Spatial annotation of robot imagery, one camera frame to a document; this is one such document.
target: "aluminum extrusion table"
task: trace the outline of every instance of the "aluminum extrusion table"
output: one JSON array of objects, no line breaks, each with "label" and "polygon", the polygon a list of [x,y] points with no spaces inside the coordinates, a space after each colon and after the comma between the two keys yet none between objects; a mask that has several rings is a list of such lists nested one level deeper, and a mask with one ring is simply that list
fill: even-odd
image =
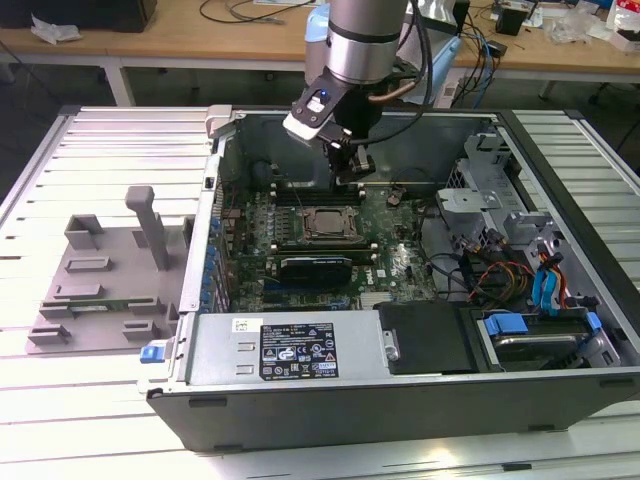
[{"label": "aluminum extrusion table", "polygon": [[[210,148],[205,112],[84,108],[61,115],[0,207],[0,478],[640,474],[637,400],[609,407],[567,432],[203,456],[185,451],[138,394],[137,380],[163,365],[141,366],[134,353],[27,357],[28,328],[65,249],[62,233],[70,214],[96,213],[105,226],[134,225],[122,202],[132,184],[153,185],[165,225],[195,213]],[[640,286],[637,179],[585,122],[562,112],[516,113]],[[525,470],[511,471],[514,465]]]}]

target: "black box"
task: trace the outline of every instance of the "black box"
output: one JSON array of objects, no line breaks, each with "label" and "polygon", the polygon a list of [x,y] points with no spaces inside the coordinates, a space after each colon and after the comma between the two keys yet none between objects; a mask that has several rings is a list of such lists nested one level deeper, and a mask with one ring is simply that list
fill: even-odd
[{"label": "black box", "polygon": [[56,25],[142,32],[156,9],[156,0],[0,0],[0,26],[30,27],[31,13]]},{"label": "black box", "polygon": [[502,7],[496,22],[496,33],[515,37],[520,32],[522,22],[526,20],[527,15],[529,12],[526,10]]}]

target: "blue latch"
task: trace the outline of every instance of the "blue latch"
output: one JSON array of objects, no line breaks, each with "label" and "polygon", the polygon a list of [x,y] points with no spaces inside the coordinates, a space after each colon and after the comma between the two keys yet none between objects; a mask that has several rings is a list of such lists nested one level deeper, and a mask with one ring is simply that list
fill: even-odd
[{"label": "blue latch", "polygon": [[529,333],[524,317],[519,313],[494,313],[489,318],[485,318],[484,325],[490,336]]},{"label": "blue latch", "polygon": [[587,322],[589,322],[589,326],[593,330],[594,334],[598,333],[602,328],[602,322],[595,312],[587,313]]},{"label": "blue latch", "polygon": [[147,345],[140,350],[140,363],[164,363],[164,346]]}]

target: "white paper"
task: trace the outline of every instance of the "white paper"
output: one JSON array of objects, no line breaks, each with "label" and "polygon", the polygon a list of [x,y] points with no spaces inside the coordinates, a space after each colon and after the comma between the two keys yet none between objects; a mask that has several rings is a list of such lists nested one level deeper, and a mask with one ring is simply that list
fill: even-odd
[{"label": "white paper", "polygon": [[58,42],[69,42],[71,40],[79,40],[82,38],[78,27],[75,25],[52,25],[42,20],[38,20],[31,15],[33,20],[33,27],[31,27],[31,33],[41,38],[45,42],[51,45],[56,45]]},{"label": "white paper", "polygon": [[607,28],[607,24],[605,22],[598,19],[597,22],[591,25],[591,28],[587,32],[587,35],[608,42],[611,38],[611,35],[613,35],[613,31]]}]

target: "warning label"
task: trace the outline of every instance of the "warning label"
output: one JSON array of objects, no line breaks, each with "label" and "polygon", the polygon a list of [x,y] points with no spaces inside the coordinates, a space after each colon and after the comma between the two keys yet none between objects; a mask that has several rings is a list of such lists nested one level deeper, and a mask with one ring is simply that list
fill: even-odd
[{"label": "warning label", "polygon": [[338,376],[332,323],[263,325],[260,329],[263,380],[302,380]]}]

